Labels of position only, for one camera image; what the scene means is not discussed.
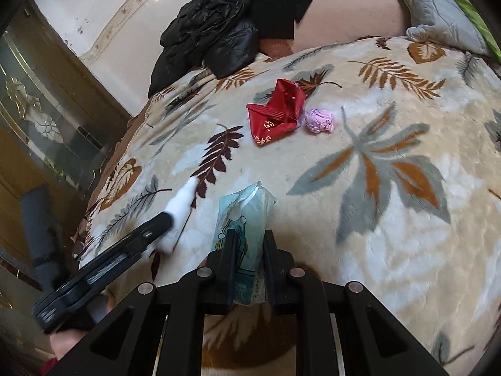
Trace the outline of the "person's left hand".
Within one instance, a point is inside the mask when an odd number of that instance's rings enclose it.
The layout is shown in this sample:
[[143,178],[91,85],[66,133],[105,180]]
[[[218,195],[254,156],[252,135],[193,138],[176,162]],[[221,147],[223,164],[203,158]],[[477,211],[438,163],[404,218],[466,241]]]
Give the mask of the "person's left hand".
[[54,352],[55,358],[59,361],[68,353],[87,332],[79,329],[69,329],[49,335],[49,343]]

